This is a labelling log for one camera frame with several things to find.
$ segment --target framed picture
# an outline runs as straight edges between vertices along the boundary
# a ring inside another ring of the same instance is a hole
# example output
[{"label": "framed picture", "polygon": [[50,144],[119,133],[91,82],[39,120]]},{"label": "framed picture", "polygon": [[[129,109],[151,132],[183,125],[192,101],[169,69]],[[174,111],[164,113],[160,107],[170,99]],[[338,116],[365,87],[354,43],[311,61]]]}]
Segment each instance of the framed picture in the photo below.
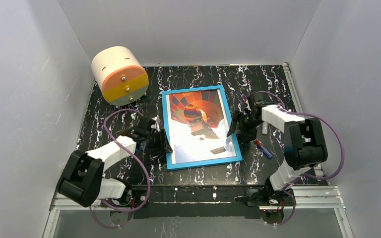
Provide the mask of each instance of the framed picture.
[{"label": "framed picture", "polygon": [[223,86],[162,92],[164,128],[173,153],[167,169],[242,160],[236,134],[227,137],[231,115]]}]

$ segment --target picture frame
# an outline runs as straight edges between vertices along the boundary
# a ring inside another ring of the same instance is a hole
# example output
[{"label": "picture frame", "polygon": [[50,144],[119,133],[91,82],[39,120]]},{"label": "picture frame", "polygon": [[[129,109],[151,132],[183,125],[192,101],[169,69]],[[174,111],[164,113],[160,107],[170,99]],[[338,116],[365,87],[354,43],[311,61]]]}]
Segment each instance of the picture frame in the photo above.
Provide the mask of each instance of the picture frame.
[{"label": "picture frame", "polygon": [[163,91],[163,121],[173,149],[167,169],[242,160],[236,134],[227,137],[231,114],[222,85]]}]

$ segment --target white wall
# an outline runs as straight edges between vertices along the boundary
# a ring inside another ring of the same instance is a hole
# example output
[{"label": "white wall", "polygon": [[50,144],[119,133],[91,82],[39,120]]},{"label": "white wall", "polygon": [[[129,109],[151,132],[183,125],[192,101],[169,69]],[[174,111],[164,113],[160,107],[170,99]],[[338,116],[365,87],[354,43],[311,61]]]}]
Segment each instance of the white wall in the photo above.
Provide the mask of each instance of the white wall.
[{"label": "white wall", "polygon": [[42,236],[92,80],[56,0],[0,1],[0,238]]},{"label": "white wall", "polygon": [[[291,61],[306,112],[343,137],[347,159],[337,184],[356,237],[381,237],[381,1],[323,0]],[[338,147],[325,164],[331,173]]]},{"label": "white wall", "polygon": [[128,47],[142,65],[282,64],[320,0],[59,0],[90,59]]}]

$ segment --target black marble surface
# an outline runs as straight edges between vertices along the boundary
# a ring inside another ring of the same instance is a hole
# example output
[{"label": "black marble surface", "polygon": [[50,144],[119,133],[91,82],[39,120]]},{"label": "black marble surface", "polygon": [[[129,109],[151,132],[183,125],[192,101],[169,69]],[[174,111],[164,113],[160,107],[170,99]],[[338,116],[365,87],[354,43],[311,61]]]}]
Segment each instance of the black marble surface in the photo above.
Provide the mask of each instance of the black marble surface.
[{"label": "black marble surface", "polygon": [[[280,65],[251,66],[175,66],[146,67],[149,76],[147,95],[140,100],[123,106],[142,112],[147,117],[158,116],[163,122],[161,92],[166,90],[184,89],[223,85],[231,111],[240,110],[244,99],[259,90],[277,94],[288,109],[294,110],[294,103],[289,87]],[[94,85],[90,102],[79,135],[77,149],[92,150],[109,143],[109,136],[103,130],[103,120],[117,110],[102,97],[97,84]],[[115,137],[130,126],[136,125],[139,116],[131,113],[120,113],[108,122]],[[137,153],[150,173],[153,185],[250,185],[263,184],[272,175],[284,159],[281,144],[282,133],[269,126],[268,135],[258,132],[258,139],[267,147],[274,157],[269,160],[252,142],[242,146],[243,160],[238,163],[207,166],[193,169],[168,171],[166,156],[149,156]],[[131,157],[110,167],[107,178],[119,177],[131,184],[145,184],[142,168]],[[317,180],[303,178],[299,184],[318,184]]]}]

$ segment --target screwdriver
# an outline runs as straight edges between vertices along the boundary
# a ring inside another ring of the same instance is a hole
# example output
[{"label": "screwdriver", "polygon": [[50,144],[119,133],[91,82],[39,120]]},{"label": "screwdriver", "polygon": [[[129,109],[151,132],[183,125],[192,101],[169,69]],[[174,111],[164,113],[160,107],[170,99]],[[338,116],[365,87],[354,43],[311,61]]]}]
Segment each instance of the screwdriver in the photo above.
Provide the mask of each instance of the screwdriver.
[{"label": "screwdriver", "polygon": [[272,159],[273,154],[268,149],[266,149],[259,140],[255,140],[255,143],[268,159]]}]

